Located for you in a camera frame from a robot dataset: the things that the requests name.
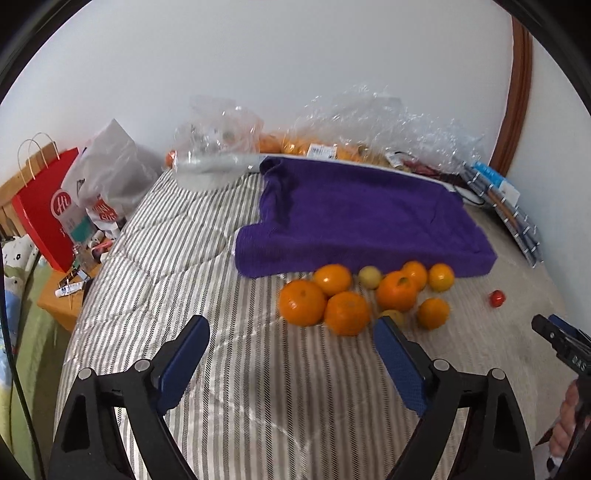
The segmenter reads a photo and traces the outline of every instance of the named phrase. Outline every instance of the finger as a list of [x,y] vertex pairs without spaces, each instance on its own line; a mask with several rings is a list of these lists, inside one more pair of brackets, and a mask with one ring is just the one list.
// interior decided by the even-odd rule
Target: finger
[[574,380],[566,390],[564,400],[571,406],[576,406],[579,403],[579,389],[577,388],[576,380]]
[[574,418],[574,407],[565,401],[560,406],[560,424],[569,436],[573,435],[574,429],[577,426],[577,421]]
[[550,438],[550,453],[558,458],[563,458],[566,455],[566,450],[563,450],[559,443],[554,440],[554,437]]
[[554,426],[554,430],[552,430],[552,437],[554,437],[554,440],[556,440],[558,442],[558,444],[560,445],[560,447],[566,452],[566,450],[568,450],[569,448],[569,444],[570,444],[570,435],[568,435],[562,425],[560,423],[557,423]]

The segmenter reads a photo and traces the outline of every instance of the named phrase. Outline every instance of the paper bag handle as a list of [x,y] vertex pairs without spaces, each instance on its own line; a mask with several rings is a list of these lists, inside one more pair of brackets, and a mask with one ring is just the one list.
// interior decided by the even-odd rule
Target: paper bag handle
[[[45,155],[43,154],[43,149],[41,148],[41,145],[39,145],[32,138],[27,138],[23,143],[21,143],[21,145],[20,145],[20,147],[18,147],[18,151],[17,151],[17,162],[18,162],[18,172],[21,174],[22,182],[25,184],[25,187],[27,186],[27,182],[25,181],[25,177],[22,174],[21,148],[27,142],[29,142],[29,146],[31,145],[31,142],[33,142],[35,145],[37,145],[39,147],[39,152],[41,152],[41,158],[43,159],[43,163],[45,163],[45,166],[48,167],[47,160],[45,159]],[[33,177],[33,180],[35,180],[35,174],[33,173],[33,167],[31,166],[31,161],[29,161],[29,170],[31,170],[31,177]]]
[[[60,153],[57,151],[56,143],[53,141],[52,137],[50,137],[49,135],[47,135],[45,132],[37,132],[35,135],[33,135],[31,137],[31,140],[32,141],[35,141],[35,137],[37,135],[45,135],[49,139],[49,141],[53,145],[53,149],[56,151],[56,157],[57,157],[57,159],[58,160],[61,160]],[[29,148],[28,148],[27,154],[29,155],[29,157],[31,156],[31,144],[29,144]]]

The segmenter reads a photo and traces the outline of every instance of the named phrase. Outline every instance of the blue gripper pad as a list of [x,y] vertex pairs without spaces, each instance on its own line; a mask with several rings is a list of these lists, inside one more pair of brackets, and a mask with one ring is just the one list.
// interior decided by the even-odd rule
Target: blue gripper pad
[[419,374],[415,363],[393,334],[387,322],[391,322],[391,319],[387,317],[386,320],[386,317],[382,317],[375,323],[375,349],[382,358],[396,390],[402,397],[404,406],[422,417],[428,407],[424,391],[425,379]]
[[207,320],[201,315],[195,315],[190,322],[193,327],[186,332],[187,326],[183,329],[181,333],[183,341],[170,359],[160,379],[160,398],[156,407],[162,416],[181,401],[184,391],[209,345],[210,330]]
[[562,318],[557,315],[550,315],[548,320],[556,325],[559,329],[561,329],[567,335],[576,338],[577,337],[577,329],[573,327],[571,324],[566,323]]

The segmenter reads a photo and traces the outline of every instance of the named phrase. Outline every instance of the bedside table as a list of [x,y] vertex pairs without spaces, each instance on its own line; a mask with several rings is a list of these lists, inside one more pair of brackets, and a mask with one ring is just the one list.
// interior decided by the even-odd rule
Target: bedside table
[[[100,264],[97,265],[91,272],[90,276],[95,278],[100,270]],[[58,283],[66,274],[53,270],[51,276],[45,283],[43,291],[37,300],[37,306],[47,311],[51,316],[64,327],[68,332],[74,330],[76,320],[82,309],[82,299],[84,292],[82,290],[70,295],[69,297],[56,297],[56,290],[59,288]],[[82,281],[78,276],[70,283]]]

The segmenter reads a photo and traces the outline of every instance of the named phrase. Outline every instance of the purple cloth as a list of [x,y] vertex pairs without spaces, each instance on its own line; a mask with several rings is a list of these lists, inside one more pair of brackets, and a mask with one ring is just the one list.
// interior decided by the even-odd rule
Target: purple cloth
[[236,267],[247,277],[314,271],[399,270],[443,262],[457,277],[490,272],[496,260],[461,198],[437,183],[395,172],[295,158],[261,164],[261,221],[240,229]]

